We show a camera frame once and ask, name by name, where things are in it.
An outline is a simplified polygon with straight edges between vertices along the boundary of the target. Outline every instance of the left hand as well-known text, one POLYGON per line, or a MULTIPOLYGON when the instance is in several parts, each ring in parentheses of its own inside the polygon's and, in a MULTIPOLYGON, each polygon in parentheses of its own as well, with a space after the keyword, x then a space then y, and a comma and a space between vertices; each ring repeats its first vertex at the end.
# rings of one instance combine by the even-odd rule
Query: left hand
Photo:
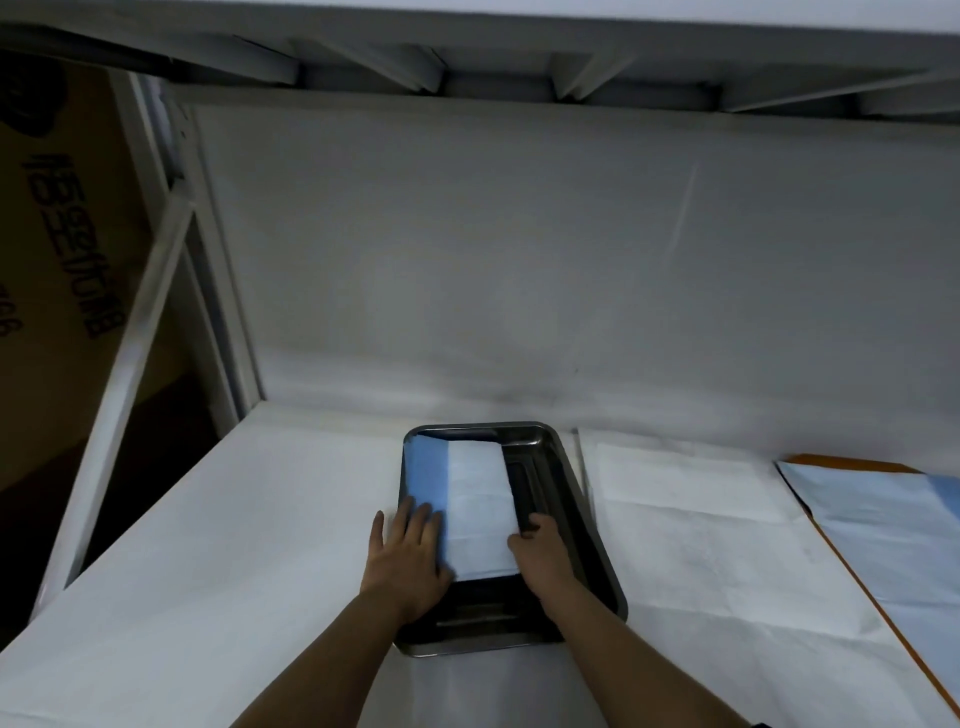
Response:
POLYGON ((360 594, 369 594, 396 610, 398 624, 422 617, 446 594, 453 572, 437 570, 437 542, 442 515, 429 503, 421 505, 410 518, 414 500, 406 497, 396 509, 390 536, 383 541, 383 511, 377 511, 370 532, 367 567, 360 582, 360 594))

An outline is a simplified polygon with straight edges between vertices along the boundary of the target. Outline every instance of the white backdrop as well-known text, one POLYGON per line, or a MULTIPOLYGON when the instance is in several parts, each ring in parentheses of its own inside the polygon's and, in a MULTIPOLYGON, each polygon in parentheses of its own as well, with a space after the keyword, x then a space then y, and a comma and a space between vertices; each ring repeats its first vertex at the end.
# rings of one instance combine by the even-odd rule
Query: white backdrop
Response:
POLYGON ((957 132, 203 93, 269 400, 960 472, 957 132))

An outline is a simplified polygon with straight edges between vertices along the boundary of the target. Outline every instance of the stainless steel tray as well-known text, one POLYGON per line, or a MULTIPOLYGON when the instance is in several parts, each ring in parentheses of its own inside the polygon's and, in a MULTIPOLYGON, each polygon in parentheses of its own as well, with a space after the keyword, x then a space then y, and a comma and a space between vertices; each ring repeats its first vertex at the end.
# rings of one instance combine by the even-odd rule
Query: stainless steel tray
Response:
MULTIPOLYGON (((521 530, 530 528, 531 513, 553 516, 577 578, 626 620, 627 600, 552 427, 536 422, 426 425, 410 430, 404 443, 415 435, 499 443, 521 530)), ((398 500, 406 495, 404 463, 398 500)), ((562 641, 540 602, 517 575, 454 582, 440 604, 400 629, 395 644, 404 654, 427 657, 562 641)))

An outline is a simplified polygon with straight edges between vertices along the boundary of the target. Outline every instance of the hand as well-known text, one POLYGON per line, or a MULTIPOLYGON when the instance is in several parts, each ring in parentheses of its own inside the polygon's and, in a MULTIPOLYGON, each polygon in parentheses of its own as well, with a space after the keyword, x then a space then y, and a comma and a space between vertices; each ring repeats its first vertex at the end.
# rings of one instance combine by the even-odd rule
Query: hand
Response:
POLYGON ((384 606, 396 610, 397 627, 426 614, 446 594, 453 581, 453 572, 447 567, 437 572, 440 512, 430 517, 432 507, 424 503, 408 524, 413 505, 410 496, 400 503, 386 544, 383 543, 383 511, 376 512, 367 567, 360 582, 360 594, 381 598, 384 606))
POLYGON ((580 582, 573 575, 557 522, 543 513, 531 513, 530 523, 539 528, 526 531, 522 536, 515 533, 507 539, 507 546, 514 553, 523 581, 549 611, 554 600, 562 598, 569 588, 579 586, 580 582))

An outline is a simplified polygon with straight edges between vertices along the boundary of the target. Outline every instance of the orange edge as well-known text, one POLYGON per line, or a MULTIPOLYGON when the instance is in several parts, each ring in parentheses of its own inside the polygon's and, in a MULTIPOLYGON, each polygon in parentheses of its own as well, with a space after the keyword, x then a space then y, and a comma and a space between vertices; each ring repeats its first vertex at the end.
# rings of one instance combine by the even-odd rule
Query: orange edge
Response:
MULTIPOLYGON (((792 457, 785 458, 783 460, 785 463, 793 463, 794 465, 815 465, 820 468, 833 468, 834 470, 840 471, 869 471, 873 473, 920 473, 921 471, 914 470, 900 463, 883 463, 876 460, 857 460, 850 457, 833 457, 830 455, 813 455, 809 453, 804 453, 800 455, 793 455, 792 457)), ((793 488, 790 488, 790 492, 793 493, 793 496, 804 505, 804 502, 794 493, 793 488)), ((837 555, 837 558, 840 559, 840 563, 847 567, 847 571, 850 572, 850 576, 853 577, 853 580, 860 585, 860 589, 863 590, 863 593, 867 595, 867 598, 873 603, 876 607, 876 610, 880 612, 880 615, 890 625, 890 629, 893 630, 894 634, 897 635, 897 639, 906 647, 906 651, 910 653, 910 657, 913 658, 914 662, 917 663, 917 666, 924 672, 926 678, 933 684, 933 687, 937 689, 937 692, 941 697, 946 700, 947 704, 950 706, 950 709, 953 710, 953 713, 960 718, 960 705, 957 705, 957 702, 953 699, 953 696, 947 692, 947 689, 940 683, 940 680, 937 679, 937 676, 933 674, 933 671, 926 666, 926 663, 917 654, 917 650, 913 648, 907 639, 903 636, 903 633, 897 626, 894 624, 893 620, 883 611, 883 607, 879 605, 879 602, 874 599, 874 596, 870 594, 870 590, 867 589, 866 585, 860 581, 860 577, 851 569, 850 564, 847 563, 847 560, 843 557, 843 554, 833 545, 833 541, 829 539, 824 529, 820 527, 820 524, 813 520, 813 514, 810 513, 809 509, 804 505, 804 512, 806 516, 810 519, 810 522, 813 523, 813 527, 817 529, 824 541, 827 542, 828 546, 833 549, 833 553, 837 555)))

